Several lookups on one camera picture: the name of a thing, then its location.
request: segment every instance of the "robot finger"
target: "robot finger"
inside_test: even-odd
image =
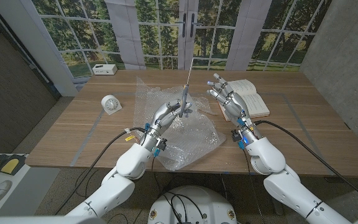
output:
[[[215,97],[215,99],[217,99],[220,103],[226,102],[226,97],[224,97],[222,94],[219,94],[218,92],[216,92],[214,90],[207,90],[206,92],[207,92],[207,94]]]

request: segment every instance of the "forest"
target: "forest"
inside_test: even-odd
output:
[[[82,0],[85,11],[79,0],[58,1],[65,17],[88,16],[89,19],[110,20],[104,0]],[[283,28],[293,0],[273,0],[248,70],[263,70],[267,60],[273,63],[269,63],[266,70],[281,71],[284,65],[278,63],[301,64],[331,0],[323,2],[306,30],[319,2],[320,0],[298,0]],[[61,16],[55,0],[33,0],[33,3],[40,15]],[[160,58],[162,58],[163,69],[177,69],[179,30],[175,22],[179,21],[178,3],[179,0],[158,0],[157,9],[156,0],[135,0],[137,19],[140,22],[140,40],[147,69],[161,69]],[[241,0],[223,0],[220,13],[219,3],[220,0],[199,0],[197,22],[202,26],[224,27],[218,27],[216,30],[202,27],[196,29],[194,57],[205,59],[195,60],[194,69],[206,70],[210,57],[210,70],[224,70],[226,66],[224,60],[227,59],[230,51]],[[74,77],[91,75],[84,56],[90,67],[96,63],[104,63],[106,59],[109,63],[117,64],[119,69],[125,69],[119,55],[116,36],[109,22],[64,20],[54,17],[44,17],[42,20],[59,51],[77,50],[61,53]],[[311,34],[295,34],[286,30],[297,32],[306,30]],[[285,70],[295,71],[298,70],[298,66],[286,66]]]

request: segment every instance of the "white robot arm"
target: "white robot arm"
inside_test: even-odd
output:
[[[244,100],[222,77],[216,73],[214,77],[219,83],[208,82],[213,90],[207,93],[223,104],[226,114],[239,128],[254,170],[269,175],[264,180],[267,192],[309,223],[350,223],[301,184],[298,174],[285,163],[284,155],[259,133]]]
[[[188,110],[191,103],[185,103]],[[150,128],[133,144],[117,161],[116,166],[104,177],[102,185],[84,202],[70,213],[69,217],[102,217],[108,211],[125,202],[133,193],[135,184],[132,180],[139,179],[145,172],[146,162],[153,156],[153,151],[165,149],[166,139],[160,136],[170,127],[173,120],[183,112],[181,101],[164,103],[154,114]]]

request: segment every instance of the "book page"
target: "book page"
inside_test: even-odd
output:
[[[265,102],[259,94],[241,95],[241,98],[247,104],[250,116],[264,116],[270,114],[269,109],[267,109]]]
[[[248,80],[237,80],[227,82],[231,88],[239,95],[250,95],[256,93],[256,88],[252,82]]]

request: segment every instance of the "alarm clock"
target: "alarm clock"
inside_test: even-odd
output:
[[[122,106],[119,103],[118,99],[113,95],[107,95],[103,97],[102,107],[108,115],[112,115],[113,113],[122,109]]]

